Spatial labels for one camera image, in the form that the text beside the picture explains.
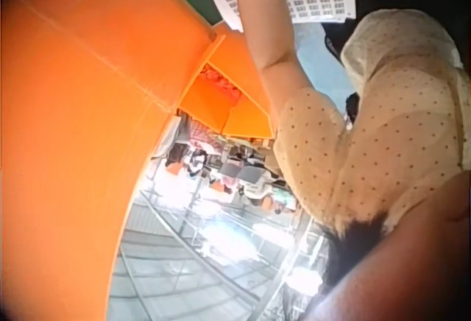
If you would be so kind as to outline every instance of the polka dot shirt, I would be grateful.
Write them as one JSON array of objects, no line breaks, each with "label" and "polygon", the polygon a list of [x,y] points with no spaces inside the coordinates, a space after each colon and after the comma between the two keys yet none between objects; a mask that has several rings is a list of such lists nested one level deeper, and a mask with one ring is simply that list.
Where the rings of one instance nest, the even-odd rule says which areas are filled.
[{"label": "polka dot shirt", "polygon": [[388,232],[471,167],[470,80],[450,36],[414,10],[371,13],[341,58],[361,96],[353,129],[327,96],[301,90],[280,114],[275,155],[315,220],[342,233],[388,212]]}]

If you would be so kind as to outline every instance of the woman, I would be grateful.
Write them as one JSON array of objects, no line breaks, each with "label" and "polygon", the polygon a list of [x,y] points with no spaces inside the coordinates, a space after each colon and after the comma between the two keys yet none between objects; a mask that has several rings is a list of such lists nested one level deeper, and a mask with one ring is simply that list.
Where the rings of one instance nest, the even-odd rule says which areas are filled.
[{"label": "woman", "polygon": [[[324,279],[327,299],[311,307],[306,320],[422,320],[430,310],[444,312],[449,300],[437,301],[440,291],[428,288],[459,296],[458,277],[466,280],[469,258],[463,248],[469,244],[470,81],[453,39],[418,10],[365,15],[341,50],[361,99],[355,126],[346,131],[340,112],[299,65],[286,1],[238,0],[238,6],[278,116],[280,168],[304,209],[337,241],[338,261],[327,266]],[[466,199],[457,193],[467,193]],[[444,200],[451,195],[454,201]],[[441,239],[449,261],[437,257],[433,244]],[[421,256],[413,254],[413,243]],[[403,259],[386,273],[380,263],[386,266],[392,252]],[[419,267],[431,275],[404,291],[398,283],[408,283],[401,278],[410,272],[407,259],[417,276]],[[372,278],[380,285],[390,282],[387,293],[372,294],[365,282],[369,268],[383,273]],[[354,292],[363,286],[363,294]],[[366,294],[377,303],[368,304]],[[426,303],[427,297],[436,303]]]}]

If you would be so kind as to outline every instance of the short sleeve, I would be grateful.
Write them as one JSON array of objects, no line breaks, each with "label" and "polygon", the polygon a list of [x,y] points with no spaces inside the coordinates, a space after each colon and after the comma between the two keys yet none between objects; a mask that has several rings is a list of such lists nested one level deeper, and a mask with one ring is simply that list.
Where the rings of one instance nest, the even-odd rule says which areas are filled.
[{"label": "short sleeve", "polygon": [[275,156],[286,182],[311,216],[321,219],[343,155],[345,123],[333,102],[307,88],[280,114]]}]

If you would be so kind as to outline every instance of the orange panel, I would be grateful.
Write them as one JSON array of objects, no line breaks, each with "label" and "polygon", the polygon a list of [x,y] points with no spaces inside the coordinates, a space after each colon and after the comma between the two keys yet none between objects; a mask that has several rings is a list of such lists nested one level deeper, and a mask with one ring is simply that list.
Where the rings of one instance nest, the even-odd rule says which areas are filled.
[{"label": "orange panel", "polygon": [[269,117],[246,96],[230,110],[224,134],[245,138],[273,138]]},{"label": "orange panel", "polygon": [[[47,7],[38,1],[34,8]],[[30,5],[2,0],[1,296],[15,320],[105,320],[132,193],[169,116],[142,88],[168,92],[167,105],[178,92],[173,87],[182,88],[168,83],[175,69],[164,72],[175,57],[167,62],[159,54],[159,47],[169,48],[170,42],[156,44],[159,31],[168,31],[156,24],[160,2],[126,1],[115,0],[113,7],[111,0],[95,0],[93,8],[90,0],[77,0],[75,6],[57,0],[57,6],[79,8],[87,18],[68,16],[82,42]],[[85,13],[80,3],[93,12]],[[119,12],[121,5],[125,12]],[[135,14],[135,24],[132,5],[144,9]],[[185,49],[196,55],[205,43]],[[181,52],[183,45],[174,44]],[[151,78],[146,57],[152,49]],[[109,61],[120,69],[109,67]],[[190,68],[172,79],[184,82]]]},{"label": "orange panel", "polygon": [[185,0],[26,0],[175,109],[216,35]]},{"label": "orange panel", "polygon": [[214,27],[225,35],[221,46],[211,56],[210,64],[246,94],[262,111],[270,114],[269,99],[250,57],[244,34],[231,30],[225,22]]},{"label": "orange panel", "polygon": [[180,103],[180,109],[217,133],[222,133],[229,111],[230,99],[213,84],[197,77]]}]

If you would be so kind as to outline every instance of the light blue surface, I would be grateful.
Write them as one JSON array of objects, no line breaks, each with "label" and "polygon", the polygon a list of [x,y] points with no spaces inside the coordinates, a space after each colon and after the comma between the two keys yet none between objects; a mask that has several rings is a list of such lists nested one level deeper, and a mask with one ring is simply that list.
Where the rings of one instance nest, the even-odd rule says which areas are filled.
[{"label": "light blue surface", "polygon": [[355,93],[344,67],[327,50],[325,32],[321,24],[294,25],[297,56],[317,91],[329,96],[341,113],[345,113],[345,100]]}]

